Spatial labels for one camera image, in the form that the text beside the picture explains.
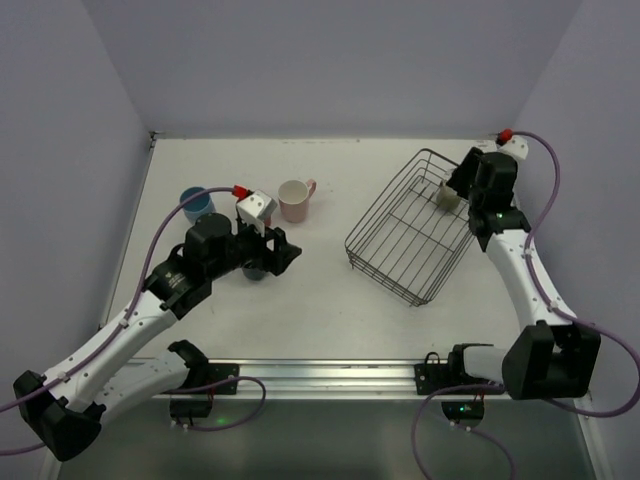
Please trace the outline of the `beige small cup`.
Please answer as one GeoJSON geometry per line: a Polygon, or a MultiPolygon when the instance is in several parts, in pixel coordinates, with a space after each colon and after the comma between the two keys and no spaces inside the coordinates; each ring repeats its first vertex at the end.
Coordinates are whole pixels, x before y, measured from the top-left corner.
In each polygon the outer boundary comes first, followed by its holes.
{"type": "Polygon", "coordinates": [[[461,198],[456,191],[442,182],[437,190],[436,205],[443,211],[454,211],[460,204],[461,198]]]}

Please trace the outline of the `dark blue mug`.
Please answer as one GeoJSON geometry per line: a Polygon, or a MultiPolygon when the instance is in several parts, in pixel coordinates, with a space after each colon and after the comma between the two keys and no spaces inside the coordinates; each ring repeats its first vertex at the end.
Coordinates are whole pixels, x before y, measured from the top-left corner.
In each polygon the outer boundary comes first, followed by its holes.
{"type": "Polygon", "coordinates": [[[255,267],[243,267],[242,273],[248,280],[255,282],[259,282],[267,276],[265,271],[255,267]]]}

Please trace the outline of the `pink mug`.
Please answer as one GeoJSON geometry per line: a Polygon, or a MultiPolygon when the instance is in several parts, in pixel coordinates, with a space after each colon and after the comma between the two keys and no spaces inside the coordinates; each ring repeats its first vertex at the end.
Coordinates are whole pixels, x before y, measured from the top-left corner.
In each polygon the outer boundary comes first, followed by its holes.
{"type": "Polygon", "coordinates": [[[317,188],[314,179],[288,180],[278,189],[278,201],[282,217],[290,223],[303,222],[309,210],[309,202],[317,188]]]}

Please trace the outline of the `light blue plastic cup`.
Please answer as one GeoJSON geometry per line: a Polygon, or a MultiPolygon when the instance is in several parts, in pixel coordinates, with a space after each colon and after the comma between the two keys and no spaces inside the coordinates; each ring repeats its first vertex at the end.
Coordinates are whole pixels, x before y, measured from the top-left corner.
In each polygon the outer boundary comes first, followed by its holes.
{"type": "Polygon", "coordinates": [[[216,212],[211,194],[206,193],[203,187],[187,188],[180,195],[179,201],[183,204],[184,216],[191,224],[195,224],[204,215],[216,212]]]}

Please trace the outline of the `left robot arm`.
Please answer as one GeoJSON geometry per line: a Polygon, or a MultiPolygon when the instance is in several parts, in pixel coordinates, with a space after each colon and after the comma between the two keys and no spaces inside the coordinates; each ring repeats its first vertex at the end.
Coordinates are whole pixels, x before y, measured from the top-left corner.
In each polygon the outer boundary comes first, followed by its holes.
{"type": "Polygon", "coordinates": [[[143,279],[131,303],[85,345],[45,373],[27,370],[15,380],[22,419],[57,460],[68,461],[86,450],[109,420],[147,398],[202,389],[209,363],[186,340],[130,372],[123,368],[206,300],[214,281],[244,267],[279,276],[301,253],[280,228],[259,231],[222,214],[205,215],[143,279]]]}

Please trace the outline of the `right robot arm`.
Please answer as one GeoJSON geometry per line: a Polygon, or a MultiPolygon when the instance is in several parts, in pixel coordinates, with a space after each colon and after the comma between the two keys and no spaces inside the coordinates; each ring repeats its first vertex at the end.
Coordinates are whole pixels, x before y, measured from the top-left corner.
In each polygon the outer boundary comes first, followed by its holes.
{"type": "Polygon", "coordinates": [[[527,239],[526,216],[513,203],[517,173],[509,154],[473,147],[446,182],[467,201],[469,230],[500,274],[521,326],[507,350],[469,343],[449,357],[462,376],[498,383],[515,400],[579,398],[588,391],[601,337],[547,305],[558,292],[527,239]]]}

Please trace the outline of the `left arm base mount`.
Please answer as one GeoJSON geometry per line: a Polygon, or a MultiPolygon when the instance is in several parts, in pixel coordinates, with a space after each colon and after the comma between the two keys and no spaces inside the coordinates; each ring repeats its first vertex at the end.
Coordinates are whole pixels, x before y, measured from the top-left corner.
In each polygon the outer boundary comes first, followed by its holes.
{"type": "MultiPolygon", "coordinates": [[[[168,350],[177,353],[188,370],[186,379],[179,389],[204,387],[237,377],[240,373],[240,366],[237,363],[210,363],[204,353],[187,340],[173,342],[168,350]]],[[[215,393],[216,389],[213,388],[200,392],[200,395],[206,396],[205,399],[171,400],[169,402],[171,419],[176,422],[187,421],[190,426],[194,426],[195,419],[206,418],[211,413],[215,393]]]]}

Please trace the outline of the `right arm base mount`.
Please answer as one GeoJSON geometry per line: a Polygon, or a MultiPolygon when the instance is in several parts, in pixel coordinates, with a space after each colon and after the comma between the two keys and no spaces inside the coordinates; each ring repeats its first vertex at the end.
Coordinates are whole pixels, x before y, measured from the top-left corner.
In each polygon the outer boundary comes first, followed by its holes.
{"type": "Polygon", "coordinates": [[[472,395],[468,401],[443,401],[441,409],[448,421],[474,428],[480,425],[485,415],[485,391],[475,392],[470,385],[490,385],[491,381],[470,376],[463,365],[463,353],[480,343],[456,344],[445,359],[431,351],[421,362],[413,366],[416,393],[427,396],[441,389],[459,387],[453,395],[472,395]]]}

